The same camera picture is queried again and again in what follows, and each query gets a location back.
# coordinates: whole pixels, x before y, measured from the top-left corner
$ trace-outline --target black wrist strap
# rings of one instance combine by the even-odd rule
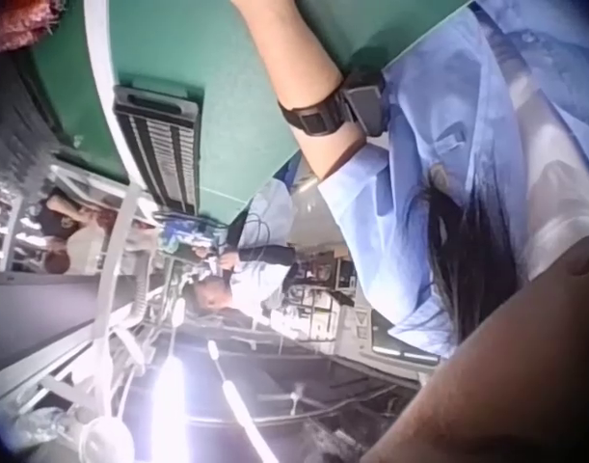
[[[281,112],[290,125],[303,130],[307,135],[322,137],[337,132],[349,121],[349,108],[336,89],[324,100],[306,108],[287,110],[281,104]]]
[[[382,108],[384,88],[380,71],[355,69],[319,103],[291,110],[280,104],[280,108],[287,123],[312,137],[335,133],[346,122],[359,123],[367,135],[378,137],[386,131]]]

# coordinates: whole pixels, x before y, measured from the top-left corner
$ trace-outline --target worker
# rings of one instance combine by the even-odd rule
[[[261,303],[281,288],[294,263],[295,251],[287,246],[293,220],[287,188],[271,178],[252,199],[238,246],[219,256],[224,275],[209,275],[183,289],[188,310],[262,314]],[[196,253],[206,257],[201,249]]]
[[[81,206],[63,190],[54,188],[46,199],[38,203],[34,218],[47,239],[43,268],[53,274],[67,272],[70,266],[67,241],[96,219],[95,210]]]
[[[589,236],[581,2],[479,0],[449,17],[383,69],[386,150],[342,114],[344,77],[294,0],[231,1],[392,336],[450,357]]]

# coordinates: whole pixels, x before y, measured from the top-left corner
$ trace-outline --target green mat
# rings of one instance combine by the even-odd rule
[[[380,67],[468,2],[299,4],[340,65]],[[81,4],[69,2],[59,30],[35,48],[34,57],[64,129],[80,136],[80,149],[88,154],[84,160],[109,177],[121,177],[124,169],[90,78]],[[296,150],[237,11],[228,0],[110,0],[110,34],[123,85],[172,84],[201,102],[201,211],[230,222]],[[64,58],[67,68],[60,63]]]

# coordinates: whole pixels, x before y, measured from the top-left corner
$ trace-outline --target long black hair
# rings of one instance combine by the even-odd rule
[[[454,340],[461,343],[519,290],[508,217],[494,184],[485,194],[473,187],[460,206],[430,178],[417,199],[428,207],[432,285],[450,316]]]

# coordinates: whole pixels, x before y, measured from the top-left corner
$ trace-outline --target blue object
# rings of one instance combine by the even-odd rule
[[[168,254],[174,254],[179,243],[199,246],[214,250],[225,243],[227,229],[214,227],[201,220],[168,219],[159,235],[159,247]]]
[[[283,164],[283,166],[277,171],[277,173],[273,175],[273,178],[285,183],[287,191],[292,190],[292,186],[294,185],[294,180],[296,178],[296,173],[298,171],[298,167],[301,165],[302,159],[303,155],[298,150],[296,154],[294,154],[285,164]]]
[[[583,68],[589,66],[589,31],[574,2],[478,3],[532,66],[589,159],[589,68]],[[434,166],[442,166],[451,196],[462,203],[474,185],[484,199],[495,171],[519,256],[527,186],[519,129],[495,56],[468,9],[389,65],[385,77],[389,150],[365,146],[320,190],[366,298],[395,325],[391,335],[447,357],[455,345],[451,322],[429,289],[426,210],[414,207],[406,226],[407,212]]]

